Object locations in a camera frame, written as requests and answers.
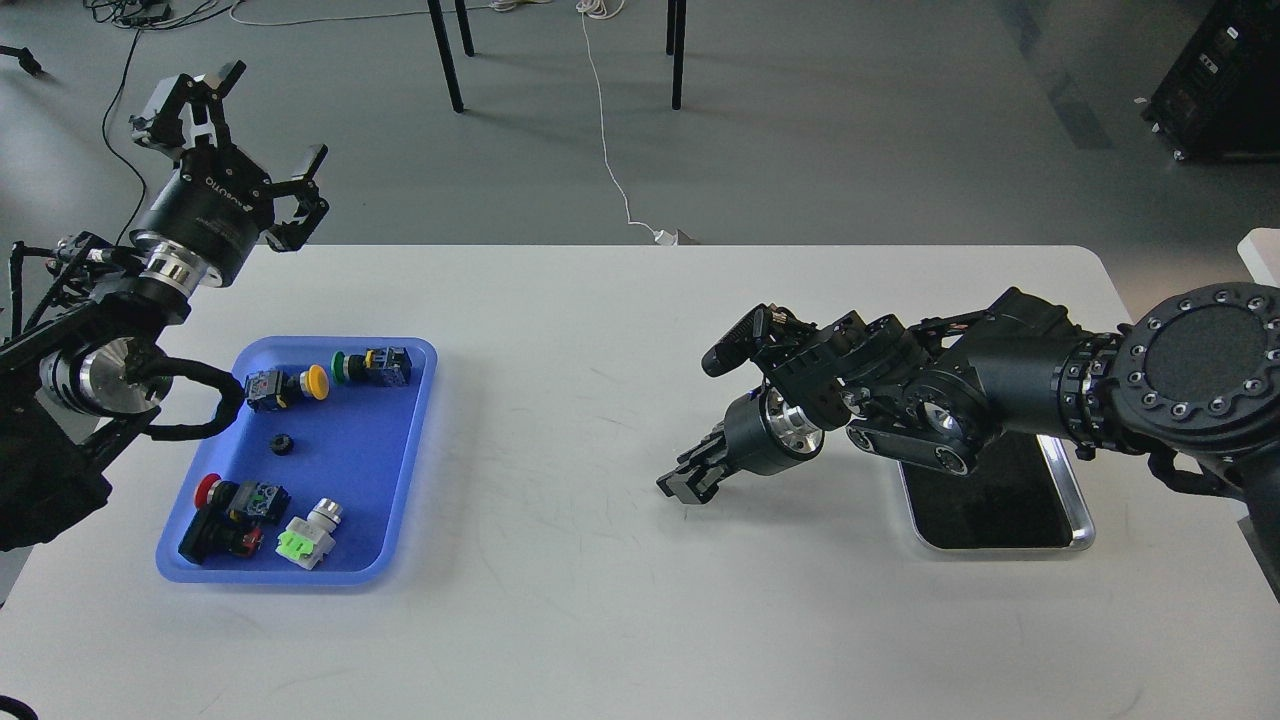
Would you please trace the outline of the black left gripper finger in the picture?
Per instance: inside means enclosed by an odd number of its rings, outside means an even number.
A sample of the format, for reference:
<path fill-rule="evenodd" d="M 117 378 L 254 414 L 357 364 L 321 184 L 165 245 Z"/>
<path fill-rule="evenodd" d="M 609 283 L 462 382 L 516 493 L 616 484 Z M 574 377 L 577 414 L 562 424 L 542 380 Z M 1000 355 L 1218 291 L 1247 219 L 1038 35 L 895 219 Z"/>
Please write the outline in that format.
<path fill-rule="evenodd" d="M 230 151 L 234 143 L 223 102 L 246 69 L 244 61 L 234 60 L 210 74 L 183 73 L 160 81 L 143 113 L 129 117 L 132 141 L 179 161 L 192 149 L 184 124 L 184 114 L 189 114 L 195 128 L 210 128 L 209 133 L 195 137 L 196 146 Z"/>
<path fill-rule="evenodd" d="M 262 200 L 293 199 L 296 210 L 288 222 L 273 223 L 266 231 L 268 246 L 275 252 L 300 251 L 328 214 L 329 204 L 320 195 L 316 174 L 328 155 L 325 143 L 307 147 L 300 169 L 285 181 L 262 187 Z"/>

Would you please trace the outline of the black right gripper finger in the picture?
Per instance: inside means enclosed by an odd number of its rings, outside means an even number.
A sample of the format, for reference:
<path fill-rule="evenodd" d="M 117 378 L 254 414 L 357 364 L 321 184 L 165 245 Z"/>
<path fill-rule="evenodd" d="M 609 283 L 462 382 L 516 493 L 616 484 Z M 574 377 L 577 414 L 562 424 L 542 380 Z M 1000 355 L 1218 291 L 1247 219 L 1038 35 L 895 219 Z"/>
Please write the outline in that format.
<path fill-rule="evenodd" d="M 676 468 L 659 477 L 655 486 L 666 497 L 681 503 L 709 503 L 721 482 L 739 471 L 724 454 L 690 450 L 677 456 Z"/>
<path fill-rule="evenodd" d="M 733 470 L 723 421 L 716 423 L 692 448 L 678 456 L 678 469 L 681 471 L 689 471 L 691 468 Z"/>

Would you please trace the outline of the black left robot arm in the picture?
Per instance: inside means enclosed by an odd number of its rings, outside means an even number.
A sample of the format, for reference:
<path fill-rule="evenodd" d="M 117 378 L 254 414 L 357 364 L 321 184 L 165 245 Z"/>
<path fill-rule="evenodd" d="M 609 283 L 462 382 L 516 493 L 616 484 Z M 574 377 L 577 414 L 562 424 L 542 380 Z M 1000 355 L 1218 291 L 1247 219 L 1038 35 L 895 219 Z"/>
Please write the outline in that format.
<path fill-rule="evenodd" d="M 54 274 L 3 346 L 4 551 L 52 541 L 105 506 L 106 468 L 140 436 L 205 439 L 228 429 L 244 391 L 228 372 L 157 346 L 202 284 L 228 287 L 253 246 L 302 249 L 329 209 L 315 176 L 326 156 L 274 181 L 232 140 L 224 100 L 243 61 L 163 81 L 133 141 L 173 173 L 119 246 L 82 233 L 49 250 Z"/>

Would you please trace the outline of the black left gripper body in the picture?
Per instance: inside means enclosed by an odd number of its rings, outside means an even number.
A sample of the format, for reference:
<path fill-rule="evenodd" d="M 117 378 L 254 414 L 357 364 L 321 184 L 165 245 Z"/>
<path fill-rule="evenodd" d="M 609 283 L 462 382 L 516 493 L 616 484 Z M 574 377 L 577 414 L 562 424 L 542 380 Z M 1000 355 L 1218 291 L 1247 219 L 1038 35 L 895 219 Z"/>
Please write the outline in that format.
<path fill-rule="evenodd" d="M 205 261 L 207 284 L 227 287 L 264 232 L 260 209 L 270 182 L 246 155 L 183 155 L 131 231 L 131 245 L 151 251 L 161 242 L 175 243 Z"/>

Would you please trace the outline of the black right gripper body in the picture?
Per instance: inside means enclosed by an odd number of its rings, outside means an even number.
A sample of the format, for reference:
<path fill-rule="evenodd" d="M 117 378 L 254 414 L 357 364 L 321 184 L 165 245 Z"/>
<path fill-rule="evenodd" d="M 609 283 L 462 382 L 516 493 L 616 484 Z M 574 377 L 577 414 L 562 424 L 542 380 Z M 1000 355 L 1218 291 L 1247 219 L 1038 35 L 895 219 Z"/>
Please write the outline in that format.
<path fill-rule="evenodd" d="M 732 401 L 717 430 L 723 478 L 776 475 L 813 460 L 826 442 L 826 432 L 790 407 L 776 388 L 755 388 Z"/>

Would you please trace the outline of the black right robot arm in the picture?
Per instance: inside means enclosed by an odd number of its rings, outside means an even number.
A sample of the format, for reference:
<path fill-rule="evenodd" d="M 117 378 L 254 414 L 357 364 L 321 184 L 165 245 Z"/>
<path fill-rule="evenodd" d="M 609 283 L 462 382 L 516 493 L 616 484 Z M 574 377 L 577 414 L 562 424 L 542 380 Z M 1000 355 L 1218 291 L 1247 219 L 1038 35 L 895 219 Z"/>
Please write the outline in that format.
<path fill-rule="evenodd" d="M 762 304 L 704 355 L 719 377 L 754 364 L 737 397 L 657 480 L 708 503 L 739 471 L 767 477 L 845 430 L 861 451 L 969 477 L 1000 436 L 1048 436 L 1147 456 L 1184 495 L 1247 506 L 1277 556 L 1277 288 L 1220 283 L 1174 295 L 1132 325 L 1094 333 L 1068 310 L 1011 287 L 988 307 L 904 325 L 847 313 L 828 325 Z"/>

